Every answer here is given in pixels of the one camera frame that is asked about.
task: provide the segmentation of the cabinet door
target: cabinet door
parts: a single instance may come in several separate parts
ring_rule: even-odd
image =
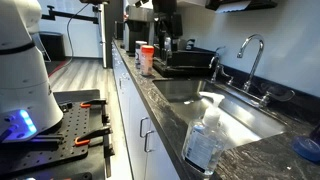
[[[179,180],[180,178],[152,123],[146,141],[147,151],[150,152],[148,152],[145,180]]]
[[[150,128],[149,115],[143,102],[133,84],[130,82],[130,135],[129,135],[129,155],[131,168],[135,180],[144,180],[145,167],[147,163],[147,153],[144,152],[144,136]]]

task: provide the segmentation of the floor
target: floor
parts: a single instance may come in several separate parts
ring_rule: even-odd
[[[101,61],[74,59],[69,66],[51,75],[54,92],[99,89],[100,97],[108,101],[115,155],[111,157],[111,177],[108,180],[132,179],[125,134],[112,69],[103,69]]]

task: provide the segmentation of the stainless steel sink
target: stainless steel sink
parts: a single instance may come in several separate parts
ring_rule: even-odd
[[[204,80],[155,80],[153,83],[169,101],[173,111],[186,123],[201,118],[212,99],[199,92],[214,92],[225,96],[220,103],[220,121],[229,137],[225,149],[281,134],[285,126],[276,119],[226,92],[222,84]]]

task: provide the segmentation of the white wall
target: white wall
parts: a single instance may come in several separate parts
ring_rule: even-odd
[[[47,5],[55,7],[56,11],[77,13],[85,4],[79,0],[39,0],[42,14],[48,14]],[[88,5],[79,15],[94,16],[92,5]],[[59,32],[64,35],[64,46],[66,56],[71,56],[71,48],[67,36],[67,23],[69,18],[56,17],[56,21],[41,20],[40,31]],[[100,46],[99,26],[89,21],[73,19],[70,22],[69,30],[71,41],[76,57],[102,57],[102,46]]]
[[[320,1],[274,0],[274,9],[215,14],[203,7],[183,8],[184,39],[215,50],[226,45],[222,64],[250,72],[258,41],[236,55],[244,40],[261,34],[265,50],[256,75],[320,97]]]

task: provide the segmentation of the granite countertop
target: granite countertop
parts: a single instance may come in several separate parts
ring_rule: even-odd
[[[155,79],[166,78],[156,71],[151,77],[141,76],[134,66],[134,57],[129,57],[120,48],[122,41],[114,40],[114,43],[180,178],[201,179],[181,158],[187,124],[173,112],[152,83]],[[301,158],[291,149],[293,137],[308,135],[312,127],[290,119],[283,123],[286,125],[283,134],[225,151],[210,179],[320,179],[320,166]]]

